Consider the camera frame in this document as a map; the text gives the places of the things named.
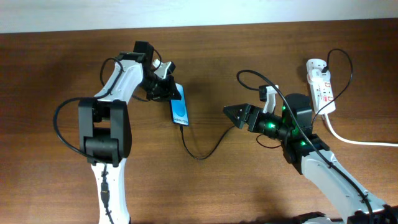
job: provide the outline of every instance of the phone screen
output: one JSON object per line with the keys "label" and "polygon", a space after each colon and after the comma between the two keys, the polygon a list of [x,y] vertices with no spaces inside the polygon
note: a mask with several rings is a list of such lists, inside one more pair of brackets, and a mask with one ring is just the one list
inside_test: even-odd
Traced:
{"label": "phone screen", "polygon": [[180,92],[181,100],[170,100],[170,109],[172,114],[172,121],[175,124],[182,124],[185,126],[189,125],[188,121],[188,111],[185,105],[185,95],[182,85],[175,84],[178,92]]}

